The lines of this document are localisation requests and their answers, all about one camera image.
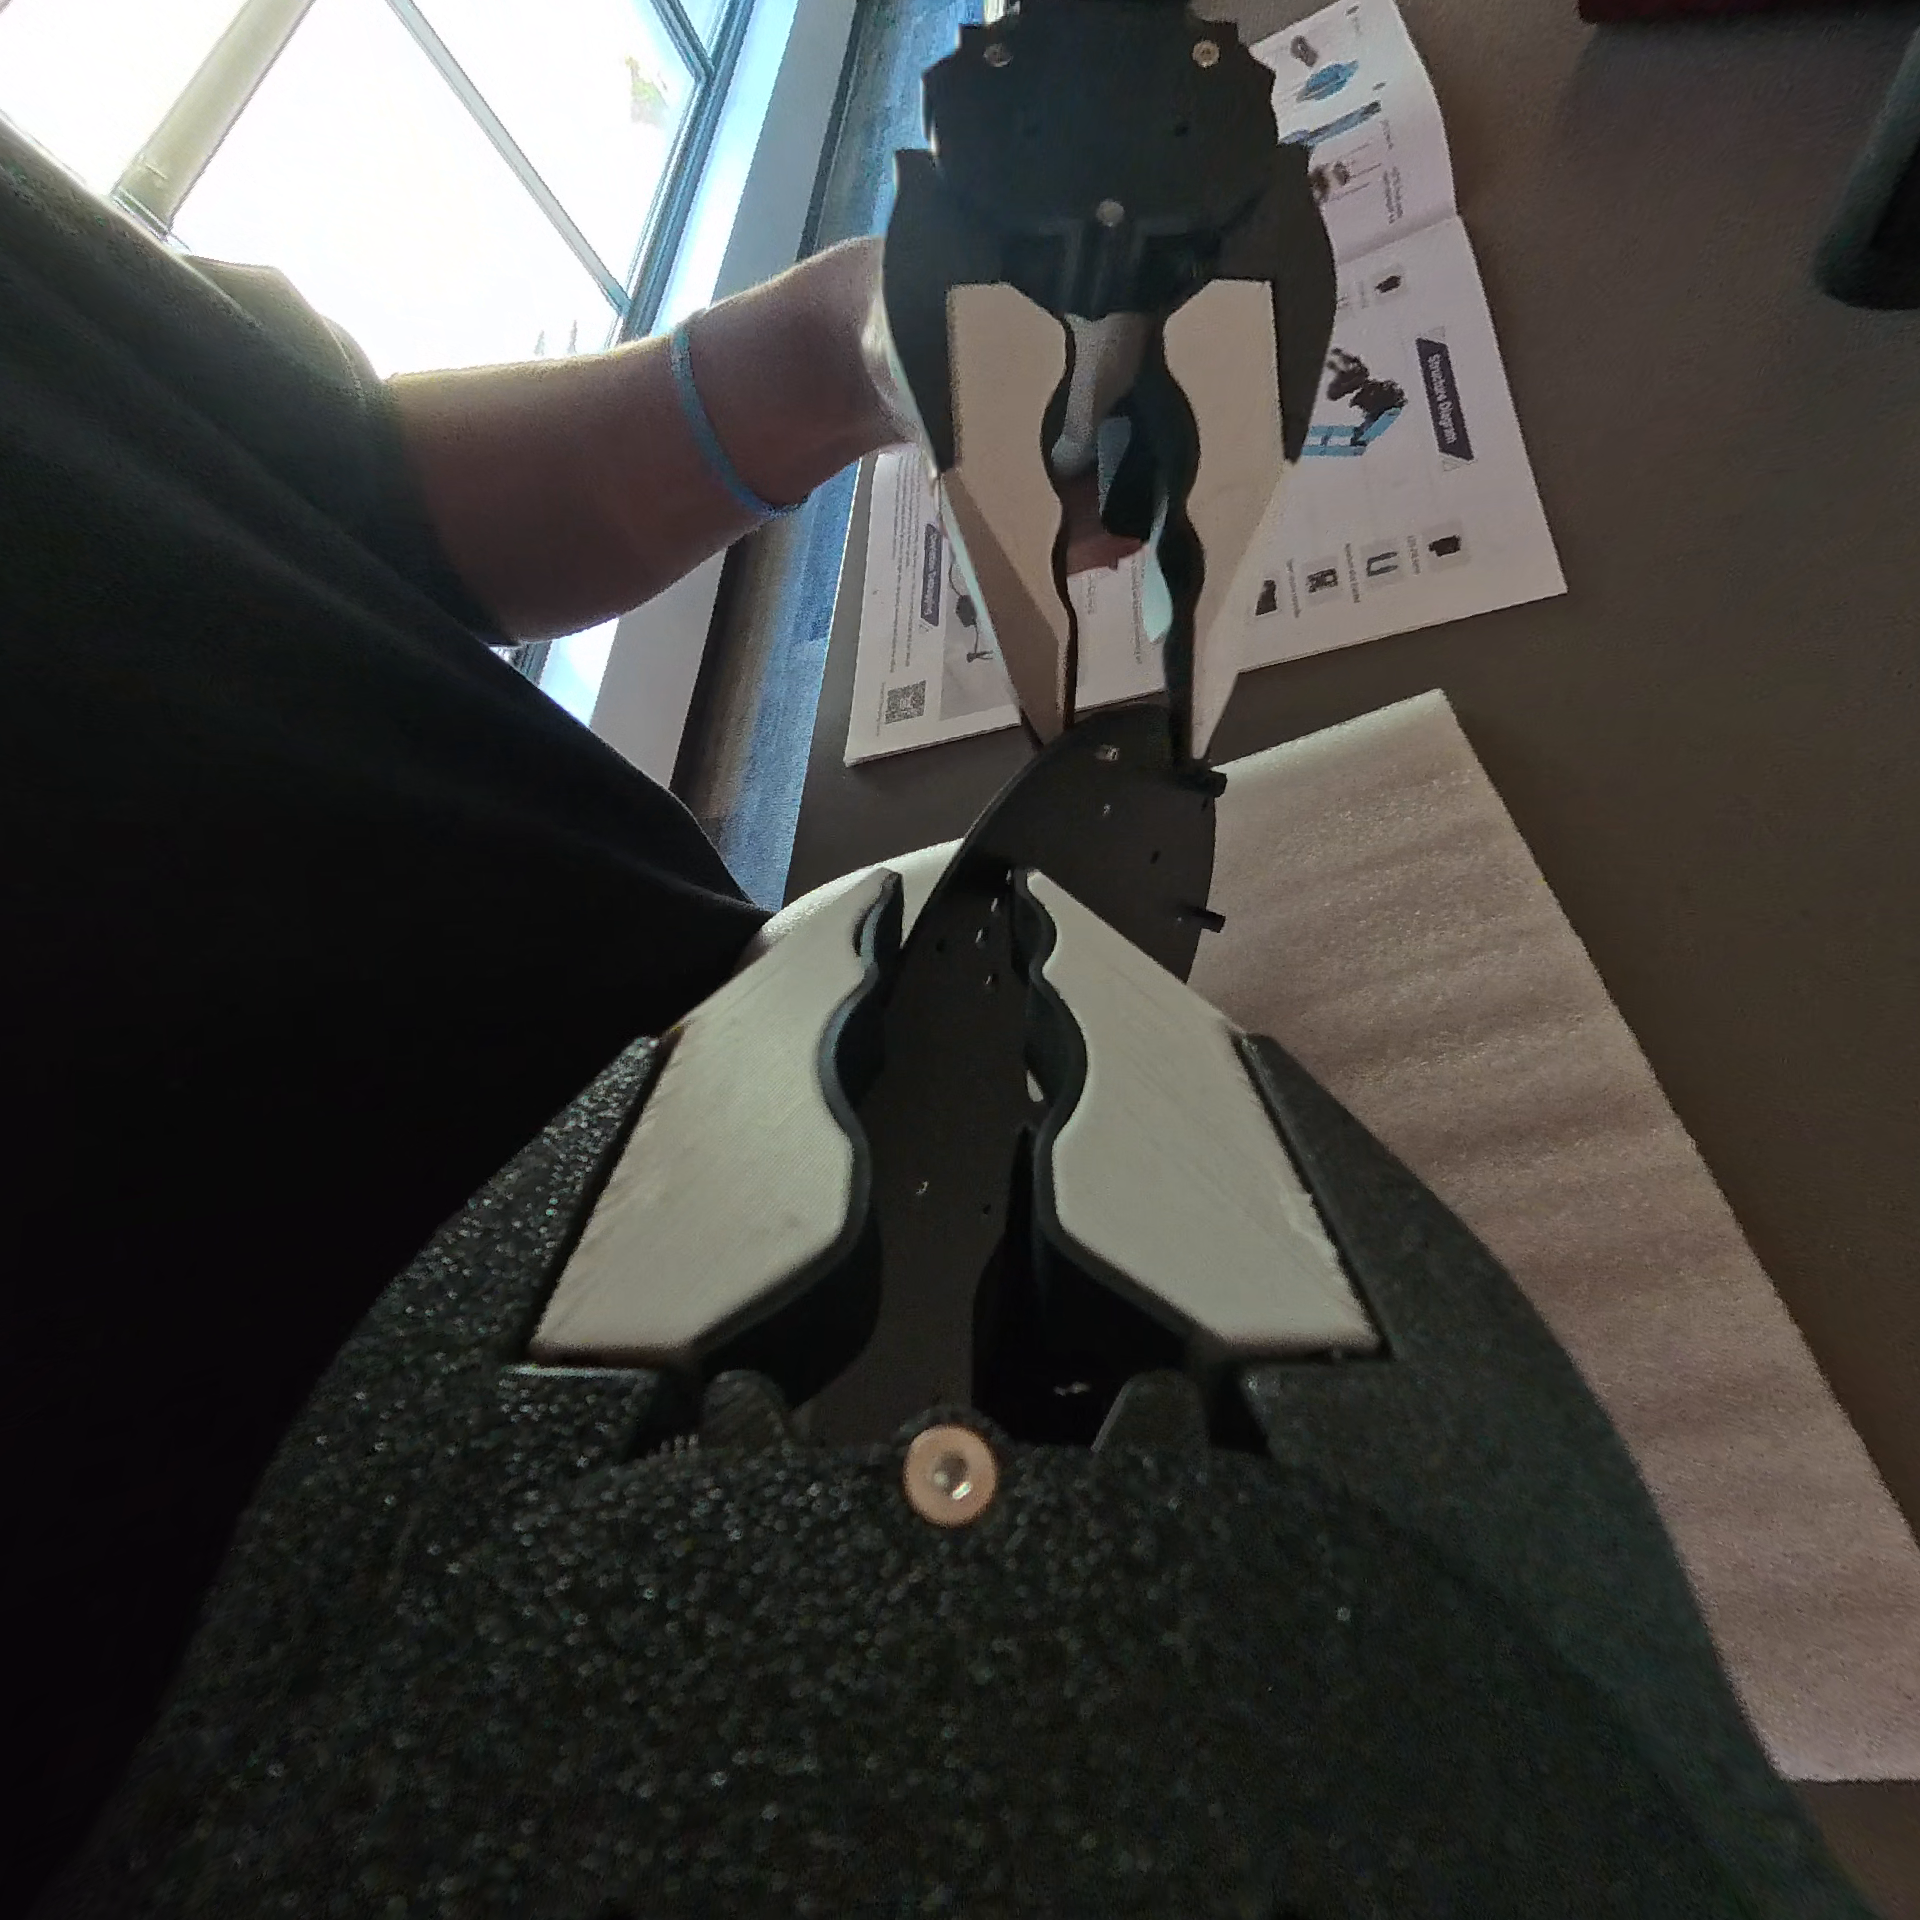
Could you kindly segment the window with grey frame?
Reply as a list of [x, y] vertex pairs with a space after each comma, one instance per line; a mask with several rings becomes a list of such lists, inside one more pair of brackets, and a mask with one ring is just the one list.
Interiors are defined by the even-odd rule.
[[2, 2], [2, 122], [376, 374], [657, 321], [748, 2]]

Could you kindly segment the printed instruction leaflet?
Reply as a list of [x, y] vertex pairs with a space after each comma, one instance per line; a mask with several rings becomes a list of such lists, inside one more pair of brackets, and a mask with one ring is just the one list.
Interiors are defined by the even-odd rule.
[[[1301, 460], [1247, 559], [1241, 670], [1561, 594], [1446, 133], [1396, 2], [1330, 2], [1254, 46], [1310, 151], [1339, 267]], [[917, 455], [875, 460], [845, 761], [1015, 725]]]

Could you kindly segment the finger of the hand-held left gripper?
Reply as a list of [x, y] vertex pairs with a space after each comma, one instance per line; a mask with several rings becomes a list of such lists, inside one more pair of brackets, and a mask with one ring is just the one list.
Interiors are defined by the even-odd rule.
[[1066, 509], [1045, 419], [1068, 384], [1068, 329], [1010, 282], [950, 289], [950, 534], [975, 608], [1040, 742], [1075, 721], [1075, 613]]
[[1139, 608], [1175, 753], [1206, 761], [1252, 629], [1252, 555], [1284, 486], [1270, 282], [1208, 282], [1147, 338], [1133, 387], [1152, 460]]

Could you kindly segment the black metal chassis plate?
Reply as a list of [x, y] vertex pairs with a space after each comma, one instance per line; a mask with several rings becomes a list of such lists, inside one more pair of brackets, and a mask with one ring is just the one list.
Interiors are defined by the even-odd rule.
[[817, 1406], [877, 1443], [935, 1406], [1022, 1441], [1090, 1443], [1115, 1390], [1185, 1337], [1031, 1229], [1027, 972], [1013, 872], [1035, 869], [1175, 977], [1200, 948], [1219, 775], [1175, 770], [1164, 709], [1115, 709], [1035, 755], [972, 825], [890, 972], [883, 1058], [857, 1113], [873, 1149], [877, 1321]]

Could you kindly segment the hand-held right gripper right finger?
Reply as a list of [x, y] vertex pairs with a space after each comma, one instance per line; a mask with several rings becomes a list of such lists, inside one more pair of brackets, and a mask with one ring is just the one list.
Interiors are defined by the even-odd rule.
[[1216, 1412], [1247, 1368], [1378, 1360], [1252, 1038], [1042, 872], [1020, 872], [1020, 964], [1040, 1092], [1020, 1395], [1088, 1428], [1142, 1372]]

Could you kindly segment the person's left hand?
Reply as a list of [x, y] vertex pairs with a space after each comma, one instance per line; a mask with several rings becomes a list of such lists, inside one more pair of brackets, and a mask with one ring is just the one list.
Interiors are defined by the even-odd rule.
[[862, 235], [793, 267], [800, 400], [828, 448], [862, 460], [910, 448], [927, 456], [883, 306], [883, 238]]

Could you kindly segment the white foam sheet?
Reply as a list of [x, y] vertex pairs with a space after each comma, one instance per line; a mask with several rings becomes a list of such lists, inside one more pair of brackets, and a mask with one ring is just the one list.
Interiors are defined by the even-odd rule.
[[1917, 1778], [1917, 1540], [1442, 690], [1229, 761], [1194, 987], [1506, 1263], [1796, 1783]]

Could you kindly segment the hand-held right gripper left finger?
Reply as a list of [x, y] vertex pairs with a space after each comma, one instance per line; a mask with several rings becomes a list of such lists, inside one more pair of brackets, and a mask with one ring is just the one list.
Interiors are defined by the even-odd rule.
[[685, 1381], [756, 1371], [817, 1400], [877, 1321], [873, 1145], [901, 878], [851, 874], [783, 913], [663, 1048], [636, 1127], [532, 1337], [536, 1365]]

